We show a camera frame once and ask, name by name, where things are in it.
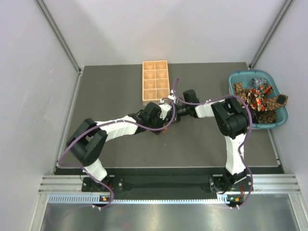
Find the white wall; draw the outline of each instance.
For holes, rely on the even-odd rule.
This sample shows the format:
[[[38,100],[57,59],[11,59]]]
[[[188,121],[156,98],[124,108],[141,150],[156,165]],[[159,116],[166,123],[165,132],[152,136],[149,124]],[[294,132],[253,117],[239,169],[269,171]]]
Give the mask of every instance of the white wall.
[[[274,130],[287,169],[296,174],[308,205],[308,1],[296,0],[256,69],[267,71],[289,96],[289,118]]]
[[[84,65],[250,62],[284,0],[45,0]]]
[[[34,0],[0,9],[0,230],[25,231],[77,74]]]

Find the clothes pile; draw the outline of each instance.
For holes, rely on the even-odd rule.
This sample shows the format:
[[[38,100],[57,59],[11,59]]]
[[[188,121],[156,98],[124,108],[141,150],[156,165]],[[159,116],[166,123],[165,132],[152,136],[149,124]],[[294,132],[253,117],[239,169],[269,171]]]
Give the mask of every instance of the clothes pile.
[[[251,79],[246,89],[243,88],[243,83],[233,83],[232,86],[235,95],[248,105],[253,123],[256,124],[275,123],[276,109],[285,106],[288,101],[288,96],[282,94],[269,98],[274,89],[262,78]]]

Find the plastic basket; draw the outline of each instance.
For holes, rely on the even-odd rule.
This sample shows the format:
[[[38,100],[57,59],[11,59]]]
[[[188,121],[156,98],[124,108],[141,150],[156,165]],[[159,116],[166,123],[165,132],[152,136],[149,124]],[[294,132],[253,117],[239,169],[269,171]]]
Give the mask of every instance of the plastic basket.
[[[234,95],[234,89],[232,87],[233,83],[242,82],[243,88],[246,89],[252,78],[264,78],[264,79],[266,79],[268,84],[273,86],[274,91],[271,95],[268,96],[269,98],[272,98],[272,97],[279,95],[279,91],[278,91],[272,77],[268,73],[266,73],[264,71],[260,71],[260,70],[236,71],[236,72],[232,73],[229,77],[230,94]],[[253,124],[252,128],[253,129],[270,129],[270,128],[278,127],[278,126],[284,124],[287,121],[288,113],[287,113],[287,110],[285,109],[285,107],[281,107],[281,108],[277,109],[276,114],[277,114],[277,122],[276,123],[273,123],[273,124]]]

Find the wooden organizer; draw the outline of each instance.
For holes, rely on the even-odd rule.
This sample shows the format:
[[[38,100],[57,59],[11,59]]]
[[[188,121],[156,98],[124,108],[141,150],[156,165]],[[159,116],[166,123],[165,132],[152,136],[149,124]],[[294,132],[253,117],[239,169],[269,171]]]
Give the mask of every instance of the wooden organizer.
[[[168,62],[146,61],[142,63],[142,103],[159,103],[170,93]]]

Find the laundry basket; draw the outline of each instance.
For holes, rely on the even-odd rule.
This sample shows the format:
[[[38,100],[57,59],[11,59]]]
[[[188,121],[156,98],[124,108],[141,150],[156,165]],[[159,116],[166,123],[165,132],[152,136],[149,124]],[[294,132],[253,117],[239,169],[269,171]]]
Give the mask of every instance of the laundry basket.
[[[230,94],[234,95],[234,89],[232,87],[233,83],[243,83],[243,88],[246,89],[248,87],[248,84],[252,78],[264,78],[266,79],[267,83],[272,85],[274,88],[274,91],[271,95],[269,95],[269,98],[275,97],[279,95],[279,91],[275,85],[274,80],[272,77],[260,70],[250,70],[250,71],[236,71],[232,73],[229,77],[229,92]],[[285,107],[281,107],[276,110],[277,114],[277,121],[273,124],[252,124],[253,129],[270,129],[278,127],[282,124],[284,124],[288,119],[288,113]]]

